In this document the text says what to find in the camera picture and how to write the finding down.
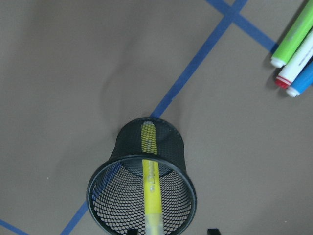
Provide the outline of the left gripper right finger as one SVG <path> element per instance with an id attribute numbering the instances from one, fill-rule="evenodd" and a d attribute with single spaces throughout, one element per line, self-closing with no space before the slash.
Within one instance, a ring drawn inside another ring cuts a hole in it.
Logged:
<path id="1" fill-rule="evenodd" d="M 220 231 L 217 228 L 208 228 L 207 234 L 208 235 L 220 235 Z"/>

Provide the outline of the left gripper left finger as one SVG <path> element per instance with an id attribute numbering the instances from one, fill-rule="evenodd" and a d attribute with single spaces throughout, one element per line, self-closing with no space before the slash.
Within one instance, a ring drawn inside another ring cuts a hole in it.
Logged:
<path id="1" fill-rule="evenodd" d="M 127 235 L 138 235 L 138 229 L 129 229 Z"/>

